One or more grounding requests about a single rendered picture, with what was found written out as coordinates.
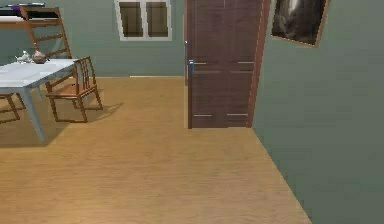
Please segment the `brown wooden chair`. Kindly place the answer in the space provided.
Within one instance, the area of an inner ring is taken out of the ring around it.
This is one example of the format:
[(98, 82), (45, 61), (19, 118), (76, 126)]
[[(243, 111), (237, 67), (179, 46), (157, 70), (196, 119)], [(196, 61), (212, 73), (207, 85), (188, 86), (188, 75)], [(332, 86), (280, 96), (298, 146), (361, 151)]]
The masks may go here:
[[(69, 75), (57, 81), (46, 83), (46, 97), (50, 101), (53, 116), (56, 122), (87, 123), (87, 110), (102, 110), (103, 105), (100, 99), (96, 75), (92, 59), (86, 56), (74, 61), (72, 71)], [(98, 103), (97, 107), (85, 107), (84, 98), (94, 94)], [(60, 119), (56, 107), (56, 100), (70, 100), (75, 109), (79, 110), (82, 120)]]
[[(14, 101), (12, 99), (12, 96), (14, 94), (17, 96), (17, 98), (19, 99), (19, 101), (21, 103), (20, 107), (16, 107), (15, 106), (15, 103), (14, 103)], [(0, 119), (0, 124), (4, 124), (4, 123), (20, 120), (20, 115), (19, 115), (18, 111), (26, 109), (26, 106), (25, 106), (25, 104), (24, 104), (24, 102), (22, 100), (22, 97), (21, 97), (20, 93), (1, 93), (0, 94), (0, 99), (5, 99), (8, 102), (9, 106), (10, 106), (9, 109), (0, 110), (0, 113), (12, 112), (14, 114), (13, 118), (10, 118), (10, 119)]]

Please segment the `dark brown room door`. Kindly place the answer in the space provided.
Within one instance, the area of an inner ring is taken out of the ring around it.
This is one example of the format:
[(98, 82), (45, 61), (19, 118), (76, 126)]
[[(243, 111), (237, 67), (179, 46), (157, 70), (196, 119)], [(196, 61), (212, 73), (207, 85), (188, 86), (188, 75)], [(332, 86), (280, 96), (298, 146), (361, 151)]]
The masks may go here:
[(190, 129), (252, 126), (270, 3), (185, 0)]

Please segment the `white framed window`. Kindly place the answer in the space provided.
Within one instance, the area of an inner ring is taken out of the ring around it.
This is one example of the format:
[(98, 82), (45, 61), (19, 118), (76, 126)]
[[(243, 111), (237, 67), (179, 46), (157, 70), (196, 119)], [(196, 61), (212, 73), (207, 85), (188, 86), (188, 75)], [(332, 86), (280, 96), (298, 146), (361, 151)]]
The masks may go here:
[(114, 0), (121, 41), (171, 41), (171, 0)]

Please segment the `brown round pot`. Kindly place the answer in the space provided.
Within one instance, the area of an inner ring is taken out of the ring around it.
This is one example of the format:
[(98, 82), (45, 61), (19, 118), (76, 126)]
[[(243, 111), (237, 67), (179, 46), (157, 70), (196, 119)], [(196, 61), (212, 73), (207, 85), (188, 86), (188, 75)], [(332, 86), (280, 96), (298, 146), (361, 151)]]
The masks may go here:
[(47, 57), (44, 53), (36, 50), (32, 55), (32, 60), (36, 64), (44, 64), (47, 61)]

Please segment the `brown wooden shelf unit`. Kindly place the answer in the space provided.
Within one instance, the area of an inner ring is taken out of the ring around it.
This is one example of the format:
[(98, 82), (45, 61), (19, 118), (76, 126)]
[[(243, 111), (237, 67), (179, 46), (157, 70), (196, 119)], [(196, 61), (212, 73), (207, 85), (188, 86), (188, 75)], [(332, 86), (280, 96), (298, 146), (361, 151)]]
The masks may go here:
[(49, 58), (72, 57), (58, 7), (42, 2), (0, 4), (0, 28), (25, 29), (33, 49)]

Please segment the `white dining table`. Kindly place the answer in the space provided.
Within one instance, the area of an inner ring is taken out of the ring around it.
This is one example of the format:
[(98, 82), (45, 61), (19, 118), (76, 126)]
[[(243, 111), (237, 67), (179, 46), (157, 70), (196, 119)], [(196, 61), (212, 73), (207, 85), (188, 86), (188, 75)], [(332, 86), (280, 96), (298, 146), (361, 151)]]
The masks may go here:
[(0, 66), (0, 93), (20, 94), (41, 141), (45, 140), (45, 135), (30, 91), (54, 78), (63, 77), (74, 62), (75, 59), (50, 59), (44, 64), (13, 62)]

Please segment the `white small figurine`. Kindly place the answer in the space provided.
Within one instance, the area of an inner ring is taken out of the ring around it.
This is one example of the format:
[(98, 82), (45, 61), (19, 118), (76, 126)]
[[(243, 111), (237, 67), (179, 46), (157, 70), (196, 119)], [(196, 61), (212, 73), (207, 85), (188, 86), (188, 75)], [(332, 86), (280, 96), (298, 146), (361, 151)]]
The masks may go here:
[(31, 63), (32, 62), (32, 58), (31, 58), (30, 54), (27, 51), (23, 51), (23, 55), (20, 56), (20, 57), (16, 57), (16, 61), (18, 63)]

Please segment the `dark framed wall picture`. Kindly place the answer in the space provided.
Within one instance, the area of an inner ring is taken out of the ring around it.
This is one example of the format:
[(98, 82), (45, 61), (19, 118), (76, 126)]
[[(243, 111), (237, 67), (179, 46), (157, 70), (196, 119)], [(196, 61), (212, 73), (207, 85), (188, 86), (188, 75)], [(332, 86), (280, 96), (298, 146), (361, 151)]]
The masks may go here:
[(304, 46), (319, 46), (330, 0), (276, 0), (271, 36)]

